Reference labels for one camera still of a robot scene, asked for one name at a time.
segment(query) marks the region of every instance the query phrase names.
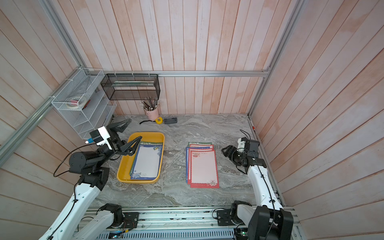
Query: black wire mesh basket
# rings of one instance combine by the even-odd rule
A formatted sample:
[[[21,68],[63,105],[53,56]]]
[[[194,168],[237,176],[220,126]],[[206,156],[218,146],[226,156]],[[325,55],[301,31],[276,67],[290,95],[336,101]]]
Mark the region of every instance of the black wire mesh basket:
[[[159,99],[157,74],[108,73],[101,86],[110,100]]]

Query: wooden wall panel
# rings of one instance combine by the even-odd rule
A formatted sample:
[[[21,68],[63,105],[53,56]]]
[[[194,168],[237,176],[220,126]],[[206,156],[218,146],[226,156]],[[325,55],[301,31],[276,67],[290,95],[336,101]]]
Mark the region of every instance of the wooden wall panel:
[[[0,144],[76,67],[38,1],[0,2]],[[1,232],[5,236],[10,237],[12,231],[15,236],[16,227],[20,227],[29,238],[38,239],[47,230],[78,180],[76,174],[54,178],[52,173],[69,151],[81,145],[84,142],[72,127],[51,110],[5,162],[0,169]],[[67,160],[58,173],[68,168]]]
[[[382,238],[383,11],[309,1],[252,116],[308,239]]]
[[[113,71],[263,70],[296,3],[53,0],[87,67]],[[247,113],[261,83],[250,77],[161,78],[159,82],[164,114]],[[116,113],[143,111],[137,102],[119,101]]]

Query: yellow tray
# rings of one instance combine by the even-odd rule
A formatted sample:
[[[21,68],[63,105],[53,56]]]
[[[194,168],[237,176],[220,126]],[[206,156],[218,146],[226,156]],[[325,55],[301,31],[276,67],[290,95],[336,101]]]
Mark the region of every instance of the yellow tray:
[[[160,167],[159,167],[159,173],[157,174],[157,177],[154,180],[137,180],[137,179],[131,179],[131,175],[129,172],[131,171],[131,167],[133,164],[133,161],[135,159],[136,154],[133,156],[123,156],[120,162],[120,166],[118,169],[118,180],[120,182],[126,182],[126,183],[134,183],[134,184],[149,184],[149,183],[155,183],[158,181],[160,176],[160,170],[161,170],[161,164],[163,162],[163,153],[164,153],[164,141],[165,136],[164,134],[160,132],[136,132],[129,136],[129,139],[127,142],[132,141],[133,139],[142,136],[141,139],[144,142],[162,142],[163,143],[163,149],[161,152],[161,160],[160,160]]]

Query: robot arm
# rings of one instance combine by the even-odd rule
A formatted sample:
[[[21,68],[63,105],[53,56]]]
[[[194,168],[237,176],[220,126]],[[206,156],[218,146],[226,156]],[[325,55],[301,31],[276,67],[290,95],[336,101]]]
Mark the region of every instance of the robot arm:
[[[231,207],[231,218],[236,224],[244,223],[248,227],[250,240],[265,239],[267,236],[270,239],[289,240],[293,217],[290,212],[284,211],[273,192],[266,163],[258,158],[259,144],[258,141],[243,137],[238,140],[238,148],[228,146],[222,149],[224,156],[229,157],[237,167],[245,168],[246,172],[243,173],[251,181],[257,204],[253,209],[247,202],[235,201]]]
[[[84,213],[107,183],[109,168],[102,167],[103,163],[115,154],[135,154],[142,137],[125,143],[117,134],[123,132],[130,122],[131,120],[127,119],[92,131],[92,141],[99,145],[99,148],[96,151],[76,152],[71,155],[69,172],[81,174],[80,179],[74,187],[74,194],[40,240],[93,240],[109,226],[122,226],[124,216],[121,206],[106,204],[91,222],[73,235]]]

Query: green-bordered paper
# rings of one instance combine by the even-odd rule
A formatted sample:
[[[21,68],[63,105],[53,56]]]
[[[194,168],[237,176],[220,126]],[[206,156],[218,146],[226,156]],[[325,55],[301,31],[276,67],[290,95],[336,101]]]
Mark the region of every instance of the green-bordered paper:
[[[189,147],[191,144],[195,144],[195,145],[212,145],[211,142],[188,142],[188,146]]]

